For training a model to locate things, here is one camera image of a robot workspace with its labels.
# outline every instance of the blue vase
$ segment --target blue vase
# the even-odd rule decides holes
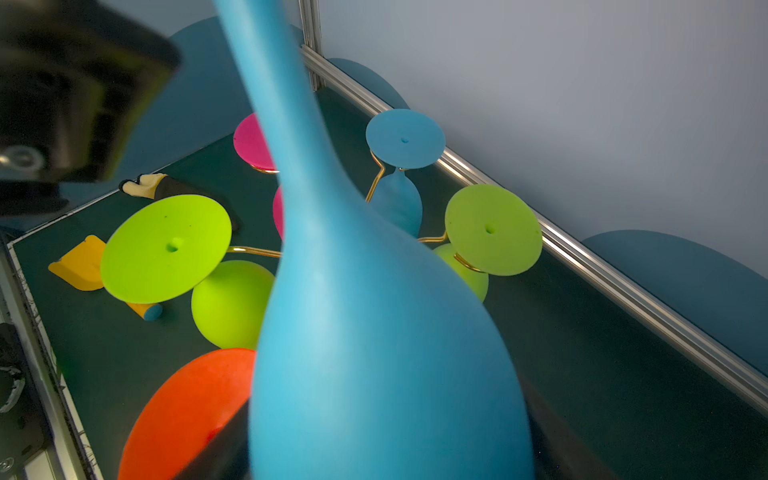
[[[532,478],[498,330],[450,267],[346,176],[282,2],[216,4],[285,207],[253,381],[254,478]]]

